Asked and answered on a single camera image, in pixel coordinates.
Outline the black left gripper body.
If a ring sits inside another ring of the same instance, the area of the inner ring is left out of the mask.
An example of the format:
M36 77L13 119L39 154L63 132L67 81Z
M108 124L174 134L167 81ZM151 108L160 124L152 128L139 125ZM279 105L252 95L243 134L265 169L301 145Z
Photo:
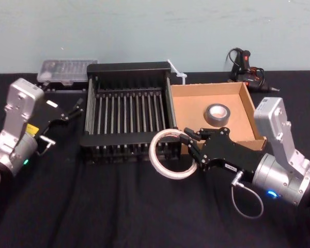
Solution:
M28 134L33 137L37 144L41 144L41 136L53 125L66 124L70 118L58 104L51 100L40 100L28 121Z

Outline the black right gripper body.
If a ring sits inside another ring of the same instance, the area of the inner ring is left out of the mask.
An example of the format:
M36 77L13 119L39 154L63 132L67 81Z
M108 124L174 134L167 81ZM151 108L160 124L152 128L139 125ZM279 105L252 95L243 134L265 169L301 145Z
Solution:
M212 134L201 148L201 169L216 166L231 173L243 172L243 179L252 179L264 152L252 150L233 142L227 134Z

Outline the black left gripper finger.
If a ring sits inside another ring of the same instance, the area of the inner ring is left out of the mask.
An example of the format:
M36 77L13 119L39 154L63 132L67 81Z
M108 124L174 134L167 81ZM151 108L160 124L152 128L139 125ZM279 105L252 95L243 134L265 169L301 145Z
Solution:
M67 113L61 114L61 120L62 121L71 121L72 119L80 116L83 113L82 103L84 100L82 98L79 98L74 105L74 107Z

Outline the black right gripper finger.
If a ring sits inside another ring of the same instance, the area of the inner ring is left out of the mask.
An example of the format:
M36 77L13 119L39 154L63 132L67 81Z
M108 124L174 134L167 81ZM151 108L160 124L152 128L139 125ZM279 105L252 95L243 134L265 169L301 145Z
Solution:
M197 145L197 141L202 140L201 135L192 134L192 136L189 136L188 134L180 134L179 139L182 144L187 145L189 155L198 164L200 169L203 172L205 172L206 171L206 155L202 154L201 149Z
M194 131L190 128L185 128L183 131L183 141L201 141L209 138L217 137L226 138L231 141L229 137L230 130L227 127L221 127L219 129L200 128L198 131Z

